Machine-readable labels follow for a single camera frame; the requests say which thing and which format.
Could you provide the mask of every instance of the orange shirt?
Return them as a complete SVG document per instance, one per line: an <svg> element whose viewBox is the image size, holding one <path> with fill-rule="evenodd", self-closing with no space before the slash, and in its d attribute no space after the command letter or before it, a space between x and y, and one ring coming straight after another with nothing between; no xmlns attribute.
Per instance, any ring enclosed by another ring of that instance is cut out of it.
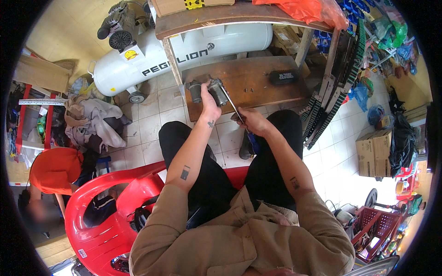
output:
<svg viewBox="0 0 442 276"><path fill-rule="evenodd" d="M81 173L83 154L69 147L42 152L34 160L29 182L44 193L72 195L71 183Z"/></svg>

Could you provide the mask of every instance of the blue screwdriver handle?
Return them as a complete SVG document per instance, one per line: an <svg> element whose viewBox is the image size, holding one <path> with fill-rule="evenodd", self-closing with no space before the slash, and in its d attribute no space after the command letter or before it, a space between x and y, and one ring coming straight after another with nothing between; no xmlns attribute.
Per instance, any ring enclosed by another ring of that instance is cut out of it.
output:
<svg viewBox="0 0 442 276"><path fill-rule="evenodd" d="M253 149L254 154L258 154L261 147L259 146L258 142L255 139L255 135L252 132L247 133L247 138L249 139L251 143L251 147Z"/></svg>

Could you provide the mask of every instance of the white air tank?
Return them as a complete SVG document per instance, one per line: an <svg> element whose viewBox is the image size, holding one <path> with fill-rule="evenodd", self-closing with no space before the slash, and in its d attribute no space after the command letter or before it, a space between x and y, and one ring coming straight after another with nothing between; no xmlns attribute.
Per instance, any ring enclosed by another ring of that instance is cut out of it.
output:
<svg viewBox="0 0 442 276"><path fill-rule="evenodd" d="M272 25L263 23L215 26L171 38L179 67L208 58L264 50L271 41ZM138 36L136 46L129 46L122 53L112 50L101 57L90 73L103 95L115 96L170 70L161 42L155 31L149 30Z"/></svg>

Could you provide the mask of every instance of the arm tattoo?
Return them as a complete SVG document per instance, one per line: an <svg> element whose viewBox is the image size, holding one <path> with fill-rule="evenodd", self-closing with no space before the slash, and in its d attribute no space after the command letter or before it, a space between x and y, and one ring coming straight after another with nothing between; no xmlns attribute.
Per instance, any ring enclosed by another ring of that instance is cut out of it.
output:
<svg viewBox="0 0 442 276"><path fill-rule="evenodd" d="M183 172L181 173L181 179L183 179L183 180L187 180L187 176L189 175L189 171L191 170L191 168L190 167L188 167L188 166L184 166L184 168L183 168Z"/></svg>
<svg viewBox="0 0 442 276"><path fill-rule="evenodd" d="M296 177L292 177L291 179L290 179L290 183L292 183L292 186L293 186L293 188L295 189L295 190L297 190L300 186L299 186L299 182L298 182L298 180L296 179Z"/></svg>

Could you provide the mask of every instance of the pile of clothes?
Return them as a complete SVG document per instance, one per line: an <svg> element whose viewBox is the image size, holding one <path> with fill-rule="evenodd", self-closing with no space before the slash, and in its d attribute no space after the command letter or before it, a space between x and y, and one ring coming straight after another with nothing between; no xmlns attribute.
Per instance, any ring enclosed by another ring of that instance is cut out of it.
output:
<svg viewBox="0 0 442 276"><path fill-rule="evenodd" d="M83 146L98 153L108 146L125 147L121 138L128 120L118 106L85 94L72 96L65 102L66 135L75 146Z"/></svg>

